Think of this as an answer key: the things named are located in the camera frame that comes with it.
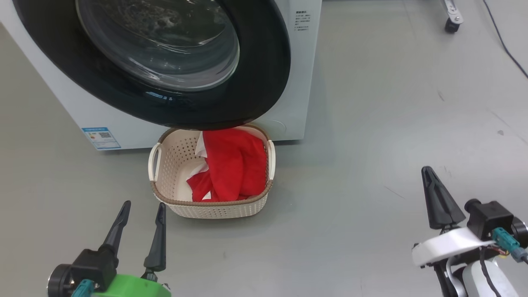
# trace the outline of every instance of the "metal stand leg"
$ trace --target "metal stand leg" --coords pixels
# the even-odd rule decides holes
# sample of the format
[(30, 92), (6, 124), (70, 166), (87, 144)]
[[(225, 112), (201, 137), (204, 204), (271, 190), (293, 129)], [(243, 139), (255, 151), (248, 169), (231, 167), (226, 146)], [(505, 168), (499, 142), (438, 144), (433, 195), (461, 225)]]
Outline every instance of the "metal stand leg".
[(446, 8), (447, 15), (449, 18), (446, 22), (446, 27), (444, 28), (448, 33), (455, 33), (458, 31), (460, 24), (464, 22), (462, 15), (455, 6), (454, 0), (442, 0), (444, 7)]

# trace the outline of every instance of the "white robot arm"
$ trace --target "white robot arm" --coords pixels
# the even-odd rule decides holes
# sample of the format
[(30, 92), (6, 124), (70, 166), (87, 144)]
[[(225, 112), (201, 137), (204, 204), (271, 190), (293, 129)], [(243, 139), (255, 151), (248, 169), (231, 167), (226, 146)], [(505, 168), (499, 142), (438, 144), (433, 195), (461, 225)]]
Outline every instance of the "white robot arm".
[(519, 296), (494, 257), (511, 253), (517, 262), (528, 263), (526, 225), (496, 201), (471, 199), (465, 205), (467, 227), (460, 228), (466, 216), (431, 167), (422, 168), (422, 180), (429, 226), (441, 232), (414, 245), (414, 264), (433, 267), (444, 297)]

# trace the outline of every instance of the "teal connector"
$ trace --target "teal connector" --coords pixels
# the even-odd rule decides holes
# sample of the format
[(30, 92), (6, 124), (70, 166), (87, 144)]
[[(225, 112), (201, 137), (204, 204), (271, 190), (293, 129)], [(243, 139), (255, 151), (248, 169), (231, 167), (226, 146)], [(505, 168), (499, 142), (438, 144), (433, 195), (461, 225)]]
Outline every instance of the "teal connector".
[(94, 291), (93, 281), (82, 280), (77, 286), (77, 289), (73, 292), (71, 297), (90, 297)]
[(503, 228), (493, 229), (492, 239), (501, 249), (507, 250), (517, 263), (522, 262), (523, 258), (528, 257), (528, 253), (524, 248), (521, 248), (521, 244)]

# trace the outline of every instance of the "washing machine door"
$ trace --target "washing machine door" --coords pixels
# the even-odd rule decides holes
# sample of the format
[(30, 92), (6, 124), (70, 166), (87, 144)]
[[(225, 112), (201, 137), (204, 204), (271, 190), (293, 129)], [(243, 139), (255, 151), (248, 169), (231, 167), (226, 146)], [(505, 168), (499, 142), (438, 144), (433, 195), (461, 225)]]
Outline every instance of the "washing machine door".
[(238, 126), (268, 111), (288, 80), (288, 34), (274, 0), (13, 1), (67, 76), (149, 122)]

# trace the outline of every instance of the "black cable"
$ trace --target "black cable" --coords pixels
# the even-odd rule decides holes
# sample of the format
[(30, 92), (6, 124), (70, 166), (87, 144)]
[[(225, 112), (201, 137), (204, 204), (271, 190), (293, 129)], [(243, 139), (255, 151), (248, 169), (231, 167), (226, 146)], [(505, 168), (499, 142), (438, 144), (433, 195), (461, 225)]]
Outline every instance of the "black cable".
[(480, 267), (482, 268), (482, 273), (484, 274), (484, 277), (486, 278), (486, 281), (488, 282), (489, 287), (492, 289), (495, 295), (497, 297), (501, 297), (501, 294), (497, 291), (497, 288), (493, 285), (492, 279), (489, 277), (488, 268), (486, 267), (486, 262), (484, 259), (485, 252), (486, 252), (486, 248), (481, 247), (480, 248)]
[(495, 31), (497, 31), (497, 35), (498, 35), (498, 38), (499, 38), (500, 41), (501, 41), (502, 47), (504, 48), (504, 50), (506, 51), (506, 53), (508, 54), (508, 56), (510, 56), (510, 58), (511, 58), (512, 61), (515, 63), (515, 65), (517, 65), (517, 67), (523, 72), (524, 76), (526, 76), (526, 78), (528, 78), (528, 73), (526, 73), (526, 71), (524, 70), (524, 68), (521, 66), (521, 64), (519, 64), (519, 62), (517, 62), (517, 60), (512, 56), (512, 54), (510, 54), (510, 51), (508, 50), (508, 48), (507, 48), (506, 45), (504, 44), (504, 41), (502, 40), (502, 36), (501, 36), (501, 34), (499, 33), (499, 31), (498, 31), (497, 24), (495, 24), (495, 19), (493, 18), (492, 11), (489, 10), (488, 3), (486, 2), (486, 0), (482, 0), (482, 1), (484, 1), (484, 5), (486, 5), (486, 8), (488, 9), (489, 17), (492, 19), (493, 26), (495, 27)]

